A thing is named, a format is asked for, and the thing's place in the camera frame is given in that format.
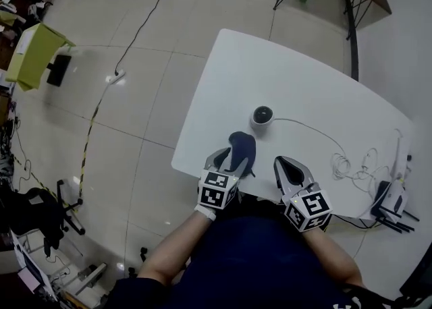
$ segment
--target black chair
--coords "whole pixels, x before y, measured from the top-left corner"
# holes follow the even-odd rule
[[[61,185],[63,181],[57,182],[57,197],[51,195],[47,190],[32,188],[25,194],[13,192],[8,186],[0,188],[0,232],[6,233],[9,228],[16,235],[24,235],[29,231],[39,229],[44,235],[45,254],[49,256],[49,249],[58,249],[63,231],[69,228],[64,225],[68,223],[79,235],[86,233],[84,228],[79,228],[68,215],[68,211],[82,204],[82,199],[77,203],[67,205],[61,198]]]

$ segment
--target tile floor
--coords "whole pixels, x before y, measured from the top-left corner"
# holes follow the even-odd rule
[[[16,89],[19,133],[32,170],[49,188],[80,176],[89,119],[116,62],[156,0],[53,0],[44,22],[76,43],[61,87]],[[108,262],[106,288],[140,266],[139,249],[152,250],[196,204],[196,179],[171,168],[195,88],[221,28],[269,39],[346,74],[349,44],[342,0],[161,0],[119,68],[126,76],[105,95],[92,129],[77,213],[85,237],[68,236],[92,262]],[[13,151],[21,153],[16,140]],[[14,179],[25,174],[17,166]],[[22,181],[21,191],[37,186]],[[365,234],[330,229],[356,255]]]

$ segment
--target white table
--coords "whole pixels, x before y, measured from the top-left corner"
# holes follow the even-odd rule
[[[243,179],[241,191],[280,201],[273,162],[284,155],[310,169],[321,189],[327,190],[334,214],[357,217],[367,210],[372,204],[367,193],[348,178],[332,178],[330,159],[340,152],[337,145],[287,121],[274,121],[263,136],[257,136],[248,119],[261,105],[271,107],[276,117],[296,119],[336,139],[350,159],[352,173],[360,170],[372,147],[379,153],[377,165],[392,167],[399,137],[395,128],[402,132],[403,147],[409,148],[412,138],[412,123],[405,115],[345,74],[267,40],[221,30],[184,122],[172,167],[199,177],[206,158],[229,146],[230,134],[240,130],[256,138],[256,178]],[[389,179],[386,170],[377,177]]]

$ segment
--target round device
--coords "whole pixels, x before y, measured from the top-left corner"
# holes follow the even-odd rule
[[[269,107],[257,107],[250,116],[250,126],[254,130],[264,130],[274,120],[273,110]]]

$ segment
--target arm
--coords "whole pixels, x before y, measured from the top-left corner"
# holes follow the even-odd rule
[[[321,229],[305,231],[303,238],[333,280],[365,287],[354,259]]]
[[[171,232],[147,258],[138,278],[150,278],[169,285],[189,259],[195,245],[209,228],[212,220],[195,211]]]

